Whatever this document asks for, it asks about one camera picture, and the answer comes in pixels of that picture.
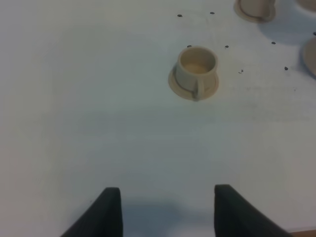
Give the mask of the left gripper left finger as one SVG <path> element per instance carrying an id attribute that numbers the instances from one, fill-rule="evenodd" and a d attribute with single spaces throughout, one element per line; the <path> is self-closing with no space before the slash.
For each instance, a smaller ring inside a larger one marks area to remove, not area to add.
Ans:
<path id="1" fill-rule="evenodd" d="M 62 236 L 123 236 L 120 189 L 116 187 L 105 188 L 89 209 Z"/>

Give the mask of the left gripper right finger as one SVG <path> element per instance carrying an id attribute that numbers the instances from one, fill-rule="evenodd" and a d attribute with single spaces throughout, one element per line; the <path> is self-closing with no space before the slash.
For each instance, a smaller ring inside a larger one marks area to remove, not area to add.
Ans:
<path id="1" fill-rule="evenodd" d="M 230 185 L 214 187 L 214 231 L 217 237 L 289 237 Z"/>

